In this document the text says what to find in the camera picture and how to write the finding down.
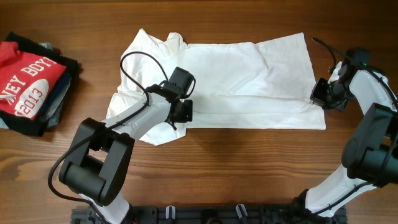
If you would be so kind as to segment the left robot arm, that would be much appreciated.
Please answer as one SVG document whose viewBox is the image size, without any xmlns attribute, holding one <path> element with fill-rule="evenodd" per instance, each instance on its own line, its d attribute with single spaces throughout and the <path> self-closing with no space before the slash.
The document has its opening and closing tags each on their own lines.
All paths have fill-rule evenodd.
<svg viewBox="0 0 398 224">
<path fill-rule="evenodd" d="M 140 101 L 102 122 L 85 119 L 69 150 L 59 159 L 59 181 L 89 205 L 74 209 L 72 223 L 137 223 L 121 193 L 134 144 L 160 123 L 192 121 L 189 98 L 196 80 L 177 67 L 168 80 L 144 90 Z"/>
</svg>

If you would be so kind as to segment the white t-shirt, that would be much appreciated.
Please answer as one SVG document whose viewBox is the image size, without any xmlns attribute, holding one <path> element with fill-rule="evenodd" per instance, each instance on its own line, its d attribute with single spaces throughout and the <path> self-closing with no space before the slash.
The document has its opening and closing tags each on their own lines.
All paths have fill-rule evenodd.
<svg viewBox="0 0 398 224">
<path fill-rule="evenodd" d="M 302 33 L 258 43 L 188 44 L 176 32 L 160 40 L 139 30 L 123 56 L 108 118 L 132 106 L 143 88 L 170 77 L 176 67 L 196 80 L 193 120 L 158 124 L 142 137 L 149 144 L 174 141 L 192 128 L 326 128 L 323 110 L 310 101 L 315 76 Z"/>
</svg>

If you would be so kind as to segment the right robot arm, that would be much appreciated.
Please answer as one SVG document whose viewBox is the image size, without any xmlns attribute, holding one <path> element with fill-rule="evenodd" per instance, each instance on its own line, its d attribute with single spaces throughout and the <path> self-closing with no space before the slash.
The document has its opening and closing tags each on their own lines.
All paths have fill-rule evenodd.
<svg viewBox="0 0 398 224">
<path fill-rule="evenodd" d="M 397 98 L 382 70 L 368 64 L 369 51 L 353 48 L 342 56 L 330 69 L 330 79 L 319 79 L 310 99 L 324 110 L 339 111 L 356 100 L 363 118 L 337 170 L 292 202 L 290 215 L 299 221 L 331 218 L 362 193 L 397 183 Z"/>
</svg>

